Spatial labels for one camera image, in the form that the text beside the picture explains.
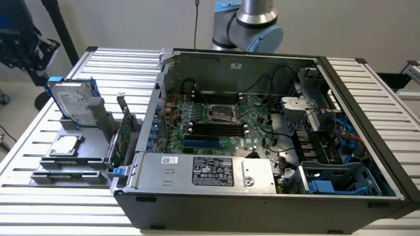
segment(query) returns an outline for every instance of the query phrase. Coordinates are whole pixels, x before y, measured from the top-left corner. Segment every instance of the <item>slotted metal table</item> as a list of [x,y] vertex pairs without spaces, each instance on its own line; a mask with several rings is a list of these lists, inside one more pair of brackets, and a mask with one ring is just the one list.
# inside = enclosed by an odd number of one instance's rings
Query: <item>slotted metal table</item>
[[[144,118],[160,71],[158,60],[160,51],[97,48],[84,53],[68,78],[96,79],[105,108],[116,118],[121,118],[122,113],[114,96],[118,92],[125,93],[130,111]],[[354,59],[330,58],[329,62],[420,188],[418,119],[366,64]],[[0,234],[206,235],[205,232],[140,231],[133,228],[108,189],[28,187],[32,171],[38,168],[41,156],[61,128],[60,117],[49,100],[0,163]],[[378,220],[353,235],[417,236],[420,211],[398,220]]]

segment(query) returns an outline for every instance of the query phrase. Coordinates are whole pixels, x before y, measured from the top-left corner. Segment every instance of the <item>blue tab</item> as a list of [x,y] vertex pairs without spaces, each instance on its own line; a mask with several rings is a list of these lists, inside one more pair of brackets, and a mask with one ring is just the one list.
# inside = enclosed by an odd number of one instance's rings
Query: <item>blue tab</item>
[[64,78],[61,76],[52,76],[49,79],[48,79],[48,83],[60,83],[62,82]]
[[114,168],[112,171],[112,177],[125,177],[125,168]]

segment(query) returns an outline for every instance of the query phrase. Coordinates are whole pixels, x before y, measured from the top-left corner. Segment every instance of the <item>side panel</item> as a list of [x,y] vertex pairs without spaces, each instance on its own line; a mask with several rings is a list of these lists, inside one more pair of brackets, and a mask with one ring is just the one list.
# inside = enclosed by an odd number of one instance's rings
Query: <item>side panel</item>
[[386,143],[384,142],[378,132],[376,131],[360,105],[357,104],[348,88],[340,76],[337,75],[330,63],[328,62],[325,57],[318,57],[320,65],[330,78],[330,82],[336,89],[336,94],[342,99],[344,105],[349,109],[349,113],[353,116],[356,123],[362,131],[362,134],[369,142],[377,157],[384,164],[386,172],[389,173],[404,197],[412,201],[412,204],[406,205],[404,209],[400,209],[394,212],[388,218],[400,218],[412,211],[420,208],[420,191],[412,182],[401,164],[398,163]]
[[141,196],[116,200],[142,230],[349,234],[402,207],[402,201]]

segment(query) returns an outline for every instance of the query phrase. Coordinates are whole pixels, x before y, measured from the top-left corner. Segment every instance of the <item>blue latch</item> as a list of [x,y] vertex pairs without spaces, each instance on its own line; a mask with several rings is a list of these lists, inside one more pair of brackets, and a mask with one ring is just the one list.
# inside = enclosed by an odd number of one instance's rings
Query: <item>blue latch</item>
[[125,177],[126,168],[114,168],[112,171],[112,177]]
[[62,77],[61,76],[52,76],[49,79],[48,79],[48,83],[60,83],[62,82]]
[[332,195],[365,195],[366,187],[361,187],[354,191],[334,191],[333,183],[326,180],[313,180],[309,182],[309,191],[312,194],[332,194]]

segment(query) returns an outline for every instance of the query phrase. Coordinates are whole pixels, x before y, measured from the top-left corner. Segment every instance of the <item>cable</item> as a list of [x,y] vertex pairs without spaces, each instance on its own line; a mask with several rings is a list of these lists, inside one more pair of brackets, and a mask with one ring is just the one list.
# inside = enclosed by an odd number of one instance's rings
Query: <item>cable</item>
[[289,71],[292,72],[293,82],[296,82],[296,73],[294,73],[294,70],[293,70],[288,65],[280,65],[280,66],[277,66],[276,69],[273,70],[273,73],[270,74],[270,77],[274,78],[276,72],[277,72],[277,70],[281,69],[281,68],[289,69]]
[[268,77],[268,79],[270,80],[270,77],[269,77],[269,75],[266,75],[266,74],[262,74],[261,76],[260,76],[260,78],[257,79],[257,81],[253,83],[253,85],[250,85],[250,87],[249,88],[246,88],[241,93],[244,93],[244,92],[248,92],[254,86],[256,86],[256,84],[260,82],[260,80],[264,78],[264,77]]
[[184,80],[182,80],[182,83],[181,83],[181,89],[180,89],[180,91],[178,91],[180,94],[184,94],[184,85],[185,85],[186,81],[192,81],[192,82],[196,83],[196,80],[194,80],[193,78],[186,78],[186,79],[184,79]]
[[5,134],[10,137],[10,139],[14,141],[14,143],[17,142],[16,139],[13,138],[13,136],[10,136],[10,134],[8,133],[8,131],[5,130],[5,128],[0,125],[0,128],[4,130]]
[[[276,105],[276,104],[278,104],[278,103],[281,103],[281,101],[280,101],[280,102],[273,102],[273,103],[269,103],[269,104],[264,105],[264,106],[261,107],[261,109],[260,109],[260,111],[258,111],[258,113],[257,113],[256,117],[258,117],[258,116],[261,115],[261,112],[262,112],[264,108],[265,108],[268,105],[274,106],[274,105]],[[274,132],[269,132],[269,131],[266,131],[265,129],[262,129],[262,127],[261,127],[260,123],[257,123],[257,127],[258,127],[258,128],[260,128],[260,130],[261,130],[264,133],[266,133],[266,134],[281,135],[281,136],[285,136],[285,137],[288,137],[289,139],[292,139],[290,135],[286,135],[286,134],[282,134],[282,133],[274,133]]]
[[362,139],[358,138],[357,136],[352,135],[352,134],[349,135],[349,138],[350,138],[350,139],[354,139],[354,140],[357,140],[357,141],[360,142],[361,148],[362,148],[361,152],[365,153],[365,146],[366,146],[366,145],[365,145],[365,142],[362,141]]
[[333,117],[334,117],[334,119],[336,119],[336,112],[334,112],[333,109],[318,107],[318,108],[314,108],[314,109],[302,117],[301,123],[300,123],[300,127],[302,127],[302,124],[304,124],[305,120],[308,119],[309,115],[310,115],[314,111],[317,111],[317,110],[329,110],[329,111],[332,111],[332,112],[333,112]]
[[274,141],[274,139],[272,139],[270,141],[269,141],[269,143],[268,143],[268,146],[266,146],[266,149],[268,150],[270,150],[273,153],[281,153],[281,152],[285,152],[285,151],[289,151],[289,150],[293,150],[294,148],[292,147],[292,148],[288,148],[288,149],[285,149],[285,150],[282,150],[282,151],[274,151],[273,149],[270,149],[270,144],[273,143],[273,141]]
[[198,4],[200,4],[200,0],[196,0],[194,49],[196,49],[196,41],[197,41]]

